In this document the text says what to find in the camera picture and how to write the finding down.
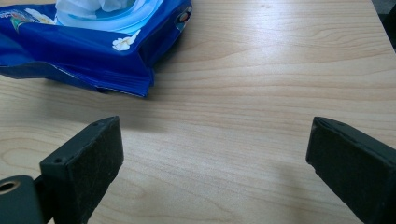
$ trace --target wood grain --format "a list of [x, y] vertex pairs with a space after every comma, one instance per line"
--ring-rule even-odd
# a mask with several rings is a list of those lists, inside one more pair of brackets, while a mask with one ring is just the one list
[[0, 77], [0, 178], [38, 176], [119, 115], [125, 162], [90, 223], [360, 223], [304, 156], [314, 116], [396, 147], [396, 57], [371, 1], [193, 3], [147, 99]]

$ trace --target black rubber pad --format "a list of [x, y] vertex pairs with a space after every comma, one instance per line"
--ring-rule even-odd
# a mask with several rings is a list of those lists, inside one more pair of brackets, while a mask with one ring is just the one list
[[364, 223], [396, 223], [396, 150], [345, 123], [314, 118], [306, 161]]

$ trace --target plastic packaging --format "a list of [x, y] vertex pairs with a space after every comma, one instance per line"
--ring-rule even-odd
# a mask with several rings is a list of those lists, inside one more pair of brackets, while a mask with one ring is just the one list
[[[96, 19], [65, 15], [79, 27], [59, 25], [67, 22], [59, 20], [59, 12], [55, 17], [54, 4], [0, 7], [0, 74], [146, 96], [154, 83], [153, 65], [184, 30], [192, 5], [191, 0], [139, 2], [105, 17], [99, 10]], [[147, 13], [137, 19], [140, 11]], [[81, 27], [81, 21], [90, 26]], [[95, 22], [109, 24], [95, 27]]]
[[128, 2], [134, 0], [57, 0], [56, 9], [58, 12], [83, 17], [95, 18], [95, 12], [99, 9], [111, 12], [127, 8]]

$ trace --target wet wipes package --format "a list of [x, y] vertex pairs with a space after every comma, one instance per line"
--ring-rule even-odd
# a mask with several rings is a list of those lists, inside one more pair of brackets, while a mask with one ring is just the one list
[[190, 19], [191, 0], [120, 1], [114, 10], [116, 3], [79, 10], [67, 0], [0, 7], [0, 74], [146, 96], [153, 65]]

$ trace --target plastic wrapper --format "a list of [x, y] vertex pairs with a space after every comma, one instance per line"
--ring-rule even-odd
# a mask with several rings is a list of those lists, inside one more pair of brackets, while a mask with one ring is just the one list
[[[92, 27], [61, 25], [55, 4], [0, 7], [0, 74], [146, 96], [154, 83], [153, 65], [184, 30], [192, 5], [190, 0], [157, 0], [155, 7], [144, 7], [153, 1], [138, 2], [105, 19], [76, 24]], [[135, 23], [128, 21], [138, 16]], [[108, 27], [100, 30], [104, 21]], [[113, 27], [123, 22], [128, 25]]]

